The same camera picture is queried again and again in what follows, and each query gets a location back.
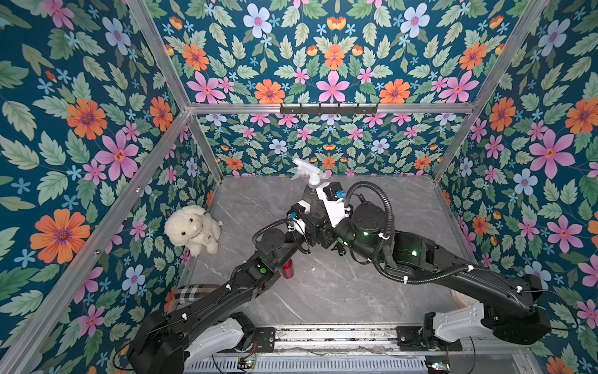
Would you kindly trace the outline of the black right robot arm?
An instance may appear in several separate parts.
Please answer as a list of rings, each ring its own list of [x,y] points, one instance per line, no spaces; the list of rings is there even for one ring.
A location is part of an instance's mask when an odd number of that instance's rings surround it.
[[[315,239],[323,247],[346,252],[361,265],[402,285],[441,285],[475,300],[448,313],[425,314],[422,327],[401,344],[435,349],[462,338],[491,336],[531,345],[551,332],[547,313],[537,305],[543,294],[538,279],[497,274],[452,254],[422,235],[395,228],[392,204],[372,182],[343,190],[338,182],[316,187],[324,213]]]

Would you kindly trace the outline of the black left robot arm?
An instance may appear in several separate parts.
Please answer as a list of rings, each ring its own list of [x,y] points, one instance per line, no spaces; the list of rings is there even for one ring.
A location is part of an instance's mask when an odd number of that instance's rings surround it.
[[[255,252],[223,285],[172,313],[152,313],[143,320],[127,353],[133,371],[182,373],[218,352],[252,350],[255,326],[238,307],[272,288],[296,252],[327,248],[334,241],[329,219],[305,214],[291,213],[260,229],[252,237]]]

